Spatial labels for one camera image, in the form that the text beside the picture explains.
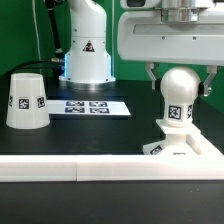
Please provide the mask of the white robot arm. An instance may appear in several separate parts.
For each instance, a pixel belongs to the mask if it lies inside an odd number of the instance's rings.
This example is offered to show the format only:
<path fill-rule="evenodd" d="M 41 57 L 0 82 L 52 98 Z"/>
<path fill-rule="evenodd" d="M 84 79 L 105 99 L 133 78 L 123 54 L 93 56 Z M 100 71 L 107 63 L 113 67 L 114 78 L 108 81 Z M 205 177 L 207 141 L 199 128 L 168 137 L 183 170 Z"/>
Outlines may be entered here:
<path fill-rule="evenodd" d="M 93 0 L 68 4 L 71 47 L 60 81 L 76 88 L 113 82 L 106 12 Z M 224 67 L 224 0 L 120 0 L 120 6 L 125 10 L 117 31 L 122 59 L 144 62 L 155 89 L 160 63 L 205 65 L 208 77 L 199 93 L 210 94 L 210 84 Z"/>

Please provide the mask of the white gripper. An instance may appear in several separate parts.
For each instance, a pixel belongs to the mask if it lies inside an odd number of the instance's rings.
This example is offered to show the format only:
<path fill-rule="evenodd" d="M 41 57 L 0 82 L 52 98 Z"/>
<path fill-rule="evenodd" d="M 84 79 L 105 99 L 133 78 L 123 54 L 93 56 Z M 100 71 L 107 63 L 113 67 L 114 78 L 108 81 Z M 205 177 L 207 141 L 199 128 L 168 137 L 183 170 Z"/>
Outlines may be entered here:
<path fill-rule="evenodd" d="M 224 66 L 224 11 L 202 11 L 195 23 L 164 23 L 158 10 L 126 12 L 119 20 L 117 45 L 123 60 L 147 62 L 155 91 L 161 84 L 157 63 L 209 65 L 199 85 L 199 94 L 209 96 L 217 66 Z"/>

